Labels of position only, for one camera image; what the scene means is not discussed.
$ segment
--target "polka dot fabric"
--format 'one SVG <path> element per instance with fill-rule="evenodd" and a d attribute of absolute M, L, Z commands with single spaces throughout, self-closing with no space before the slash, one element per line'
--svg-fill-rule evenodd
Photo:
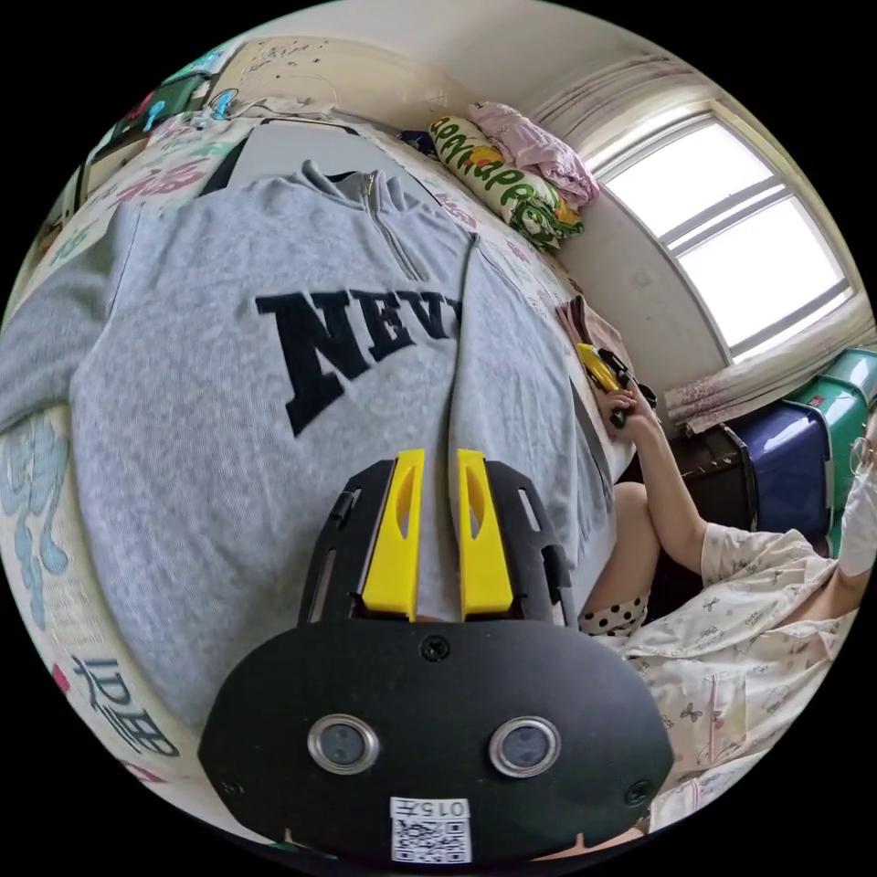
<path fill-rule="evenodd" d="M 592 637 L 627 637 L 642 627 L 648 608 L 649 598 L 637 597 L 598 612 L 586 612 L 579 619 L 578 626 Z"/>

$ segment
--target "screw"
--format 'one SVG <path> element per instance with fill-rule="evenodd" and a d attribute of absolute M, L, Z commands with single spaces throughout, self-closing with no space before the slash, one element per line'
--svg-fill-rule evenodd
<path fill-rule="evenodd" d="M 450 643 L 444 637 L 427 637 L 420 644 L 420 654 L 433 662 L 445 660 L 450 655 Z"/>
<path fill-rule="evenodd" d="M 649 780 L 641 779 L 624 793 L 624 803 L 630 807 L 638 807 L 649 796 L 650 792 L 651 783 Z"/>
<path fill-rule="evenodd" d="M 223 780 L 220 785 L 222 786 L 222 790 L 230 797 L 237 798 L 239 795 L 244 794 L 244 789 L 240 785 L 240 783 L 235 780 Z"/>

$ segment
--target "gray sweatshirt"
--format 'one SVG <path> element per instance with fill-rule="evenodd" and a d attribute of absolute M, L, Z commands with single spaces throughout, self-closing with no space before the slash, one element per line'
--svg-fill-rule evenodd
<path fill-rule="evenodd" d="M 61 401 L 103 594 L 196 733 L 295 623 L 337 494 L 377 460 L 427 453 L 420 614 L 460 616 L 458 448 L 533 479 L 579 606 L 606 559 L 611 490 L 559 342 L 478 239 L 381 172 L 120 205 L 0 336 L 0 431 Z"/>

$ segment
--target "face mask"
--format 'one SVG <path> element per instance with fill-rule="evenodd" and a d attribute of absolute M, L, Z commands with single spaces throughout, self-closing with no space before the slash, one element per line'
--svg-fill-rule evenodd
<path fill-rule="evenodd" d="M 877 560 L 877 463 L 856 477 L 840 521 L 838 567 L 847 578 L 860 576 Z"/>

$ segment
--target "qr code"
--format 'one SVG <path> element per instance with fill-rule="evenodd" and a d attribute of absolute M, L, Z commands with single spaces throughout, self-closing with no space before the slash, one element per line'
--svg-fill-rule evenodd
<path fill-rule="evenodd" d="M 394 819 L 393 859 L 448 865 L 470 862 L 469 821 Z"/>

